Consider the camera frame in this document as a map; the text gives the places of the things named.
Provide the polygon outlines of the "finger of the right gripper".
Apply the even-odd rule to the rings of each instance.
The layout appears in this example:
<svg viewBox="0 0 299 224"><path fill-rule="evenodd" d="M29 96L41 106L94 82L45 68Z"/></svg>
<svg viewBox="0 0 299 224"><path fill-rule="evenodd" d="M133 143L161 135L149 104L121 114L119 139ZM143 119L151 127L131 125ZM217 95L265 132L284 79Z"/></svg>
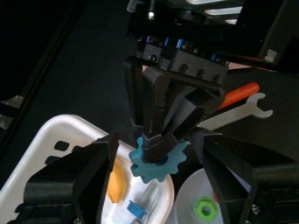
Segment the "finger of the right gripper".
<svg viewBox="0 0 299 224"><path fill-rule="evenodd" d="M149 138L163 132L170 81L167 72L159 67L149 67L145 70L145 134Z"/></svg>
<svg viewBox="0 0 299 224"><path fill-rule="evenodd" d="M163 161L196 126L220 107L220 92L192 88L184 90L173 102L162 132L145 140L143 162Z"/></svg>

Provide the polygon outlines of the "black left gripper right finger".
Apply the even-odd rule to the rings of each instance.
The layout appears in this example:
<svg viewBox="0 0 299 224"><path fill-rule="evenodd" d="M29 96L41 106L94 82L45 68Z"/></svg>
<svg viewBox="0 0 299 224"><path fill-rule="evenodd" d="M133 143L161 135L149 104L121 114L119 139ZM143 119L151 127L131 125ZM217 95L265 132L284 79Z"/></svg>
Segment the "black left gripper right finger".
<svg viewBox="0 0 299 224"><path fill-rule="evenodd" d="M205 128L193 131L192 146L225 224L299 224L299 162Z"/></svg>

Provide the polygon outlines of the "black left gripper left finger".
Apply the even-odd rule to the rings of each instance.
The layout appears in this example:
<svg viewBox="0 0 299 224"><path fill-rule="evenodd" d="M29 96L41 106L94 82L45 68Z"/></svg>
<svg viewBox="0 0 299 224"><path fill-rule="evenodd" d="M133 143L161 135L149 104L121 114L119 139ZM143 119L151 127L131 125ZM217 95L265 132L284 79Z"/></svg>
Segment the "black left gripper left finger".
<svg viewBox="0 0 299 224"><path fill-rule="evenodd" d="M42 168L7 224L101 224L118 146L113 133Z"/></svg>

